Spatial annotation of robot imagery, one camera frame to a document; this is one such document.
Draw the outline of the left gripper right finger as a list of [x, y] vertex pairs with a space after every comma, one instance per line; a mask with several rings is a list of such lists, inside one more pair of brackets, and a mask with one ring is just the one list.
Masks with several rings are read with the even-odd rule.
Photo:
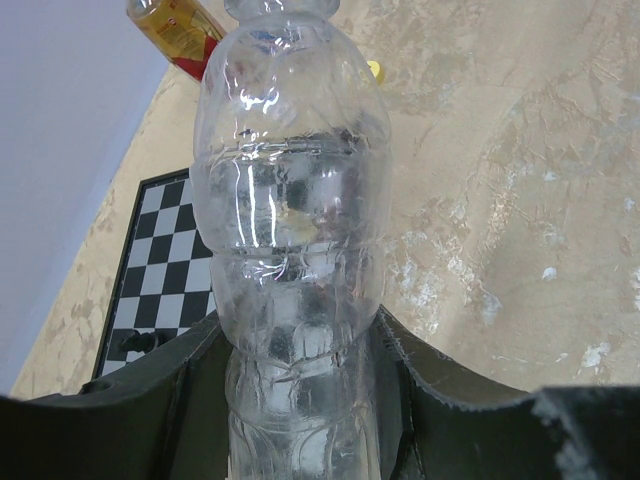
[[457, 363], [385, 307], [370, 338], [383, 478], [638, 478], [638, 386], [524, 392]]

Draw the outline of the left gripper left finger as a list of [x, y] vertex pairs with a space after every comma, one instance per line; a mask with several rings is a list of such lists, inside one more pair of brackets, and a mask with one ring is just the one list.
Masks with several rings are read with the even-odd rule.
[[226, 478], [230, 353], [210, 314], [75, 395], [2, 398], [2, 478]]

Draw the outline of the clear crushed plastic bottle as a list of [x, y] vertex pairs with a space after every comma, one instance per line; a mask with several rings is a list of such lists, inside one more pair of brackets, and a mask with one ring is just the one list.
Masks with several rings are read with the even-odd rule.
[[190, 179], [233, 347], [231, 474], [377, 479], [389, 117], [337, 2], [225, 7], [238, 25], [203, 76]]

